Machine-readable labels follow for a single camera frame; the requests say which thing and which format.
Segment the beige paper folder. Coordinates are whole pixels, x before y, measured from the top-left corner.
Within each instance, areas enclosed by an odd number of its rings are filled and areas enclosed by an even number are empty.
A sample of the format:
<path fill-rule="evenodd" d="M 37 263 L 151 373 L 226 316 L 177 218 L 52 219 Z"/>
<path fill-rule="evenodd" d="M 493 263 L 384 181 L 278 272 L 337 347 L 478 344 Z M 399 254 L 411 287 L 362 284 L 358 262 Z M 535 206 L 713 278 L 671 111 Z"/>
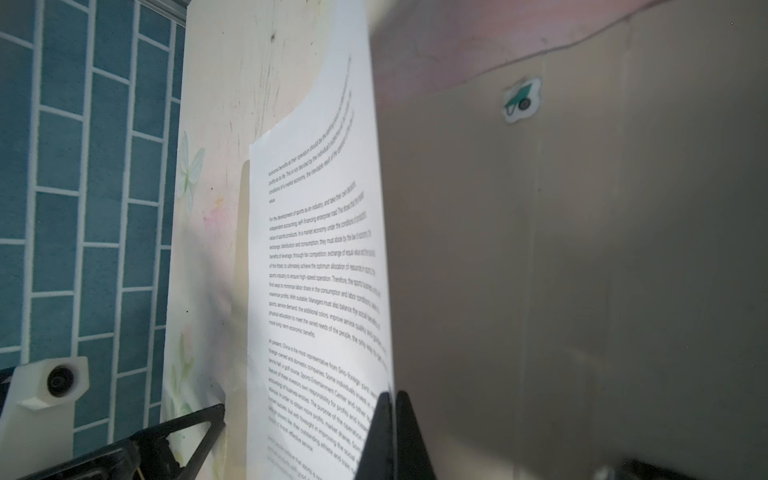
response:
<path fill-rule="evenodd" d="M 441 479 L 767 475 L 767 5 L 666 1 L 378 115 Z"/>

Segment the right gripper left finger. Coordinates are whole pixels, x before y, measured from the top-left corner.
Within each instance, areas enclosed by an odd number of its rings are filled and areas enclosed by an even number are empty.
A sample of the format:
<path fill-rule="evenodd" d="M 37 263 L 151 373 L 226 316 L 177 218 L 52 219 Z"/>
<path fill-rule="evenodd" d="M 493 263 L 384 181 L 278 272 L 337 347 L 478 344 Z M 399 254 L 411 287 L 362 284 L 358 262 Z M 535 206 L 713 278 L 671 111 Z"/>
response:
<path fill-rule="evenodd" d="M 394 479 L 394 423 L 391 394 L 377 400 L 355 480 Z"/>

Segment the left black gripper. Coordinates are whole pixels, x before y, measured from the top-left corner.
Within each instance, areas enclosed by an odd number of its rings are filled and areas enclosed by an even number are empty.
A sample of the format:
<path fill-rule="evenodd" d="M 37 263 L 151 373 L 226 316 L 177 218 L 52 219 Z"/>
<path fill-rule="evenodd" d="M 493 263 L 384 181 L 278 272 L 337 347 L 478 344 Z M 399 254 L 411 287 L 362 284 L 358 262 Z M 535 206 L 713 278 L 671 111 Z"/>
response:
<path fill-rule="evenodd" d="M 27 479 L 196 479 L 225 428 L 219 403 L 174 418 Z"/>

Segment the printed text sheet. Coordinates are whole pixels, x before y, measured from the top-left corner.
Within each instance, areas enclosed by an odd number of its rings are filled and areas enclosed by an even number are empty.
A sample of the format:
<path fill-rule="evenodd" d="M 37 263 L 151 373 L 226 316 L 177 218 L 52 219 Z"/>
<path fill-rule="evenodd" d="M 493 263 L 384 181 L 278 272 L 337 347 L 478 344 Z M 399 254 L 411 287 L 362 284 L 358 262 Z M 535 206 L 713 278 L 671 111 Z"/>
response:
<path fill-rule="evenodd" d="M 251 479 L 350 479 L 394 382 L 366 6 L 335 5 L 320 74 L 250 148 Z"/>

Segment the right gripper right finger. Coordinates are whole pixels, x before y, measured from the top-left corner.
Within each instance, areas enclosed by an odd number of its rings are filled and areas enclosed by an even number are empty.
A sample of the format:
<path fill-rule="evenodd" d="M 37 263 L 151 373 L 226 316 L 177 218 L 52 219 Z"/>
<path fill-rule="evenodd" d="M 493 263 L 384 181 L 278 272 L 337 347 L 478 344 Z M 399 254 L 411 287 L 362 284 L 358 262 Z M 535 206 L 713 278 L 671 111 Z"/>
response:
<path fill-rule="evenodd" d="M 409 395 L 401 390 L 395 397 L 394 470 L 398 480 L 436 480 Z"/>

